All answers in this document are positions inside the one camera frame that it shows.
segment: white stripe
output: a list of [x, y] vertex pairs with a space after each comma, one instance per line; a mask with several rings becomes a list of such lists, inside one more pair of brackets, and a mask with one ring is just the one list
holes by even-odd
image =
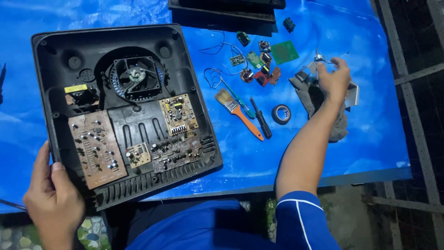
[[310, 243], [308, 242], [308, 239], [307, 239], [307, 234], [305, 233], [304, 223], [302, 222], [301, 212], [299, 212], [299, 201], [296, 201], [296, 207], [297, 207], [297, 213], [299, 214], [299, 221], [301, 222], [301, 226], [302, 226], [302, 231], [304, 231], [305, 241], [307, 242], [308, 249], [311, 250]]
[[286, 199], [286, 200], [280, 201], [280, 202], [276, 205], [276, 207], [277, 207], [279, 204], [281, 204], [281, 203], [283, 203], [283, 202], [288, 202], [288, 201], [292, 201], [292, 202], [304, 202], [304, 203], [307, 203], [307, 204], [313, 205], [313, 206], [319, 208], [320, 210], [324, 211], [320, 206], [318, 206], [318, 205], [316, 205], [316, 204], [314, 204], [314, 203], [312, 203], [312, 202], [305, 201], [305, 200], [297, 200], [297, 199]]

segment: hand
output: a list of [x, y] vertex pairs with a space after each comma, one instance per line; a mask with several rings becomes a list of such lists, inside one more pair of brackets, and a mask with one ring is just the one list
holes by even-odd
[[347, 89], [352, 80], [350, 69], [344, 59], [333, 57], [331, 62], [335, 64], [337, 71], [329, 74], [327, 68], [321, 62], [316, 64], [319, 76], [319, 88], [325, 98], [335, 103], [343, 103], [347, 95]]
[[83, 219], [85, 202], [60, 162], [52, 164], [51, 173], [48, 141], [37, 155], [23, 203], [46, 250], [72, 248], [74, 236], [77, 236], [75, 232]]

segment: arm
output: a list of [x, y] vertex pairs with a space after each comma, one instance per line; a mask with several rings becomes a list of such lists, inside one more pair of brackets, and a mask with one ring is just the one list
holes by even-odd
[[277, 200], [292, 191], [307, 191], [316, 195], [324, 168], [328, 138], [351, 81], [346, 62], [339, 58], [332, 58], [332, 62], [337, 71], [331, 74], [323, 63], [317, 64], [319, 87], [325, 99], [284, 153], [276, 180]]
[[79, 243], [76, 231], [83, 219], [85, 202], [60, 162], [50, 170], [48, 141], [37, 155], [23, 203], [46, 250], [72, 250]]

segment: black screwdriver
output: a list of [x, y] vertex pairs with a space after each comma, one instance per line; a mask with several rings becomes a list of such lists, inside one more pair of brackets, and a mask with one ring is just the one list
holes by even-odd
[[262, 111], [258, 110], [258, 107], [256, 106], [256, 103], [254, 102], [253, 98], [250, 97], [251, 104], [253, 105], [254, 111], [256, 112], [256, 118], [259, 121], [259, 124], [261, 125], [262, 132], [264, 132], [265, 138], [270, 139], [271, 138], [271, 130], [268, 127], [267, 122], [264, 119], [264, 116], [262, 115]]

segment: table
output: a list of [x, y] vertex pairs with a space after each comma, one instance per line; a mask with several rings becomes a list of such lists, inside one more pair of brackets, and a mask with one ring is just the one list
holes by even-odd
[[[387, 40], [379, 20], [366, 1], [341, 0], [335, 6], [328, 0], [287, 1], [285, 10], [276, 10], [277, 33], [272, 37], [250, 35], [243, 48], [234, 33], [225, 32], [225, 42], [235, 44], [244, 54], [258, 52], [258, 41], [271, 44], [292, 40], [300, 58], [280, 65], [282, 75], [276, 86], [246, 84], [239, 76], [224, 80], [248, 101], [253, 96], [264, 112], [272, 132], [260, 142], [215, 99], [203, 78], [205, 68], [229, 65], [229, 46], [217, 55], [198, 50], [219, 44], [221, 34], [206, 29], [183, 27], [190, 56], [198, 77], [224, 160], [215, 173], [175, 187], [148, 199], [168, 199], [202, 195], [270, 191], [282, 154], [307, 119], [299, 98], [288, 82], [307, 65], [319, 48], [327, 58], [350, 51], [348, 62], [353, 81], [361, 88], [359, 106], [352, 107], [349, 135], [327, 150], [321, 186], [388, 181], [411, 177], [404, 132], [396, 99]], [[282, 22], [286, 17], [296, 24], [289, 34]], [[7, 63], [0, 105], [0, 198], [21, 204], [28, 188], [31, 169], [39, 147], [47, 138], [40, 93], [30, 45], [38, 32], [170, 23], [167, 0], [5, 0], [0, 2], [0, 64]], [[239, 71], [242, 66], [230, 71]], [[290, 107], [292, 118], [278, 125], [270, 111], [278, 104]], [[16, 212], [0, 205], [0, 212]]]

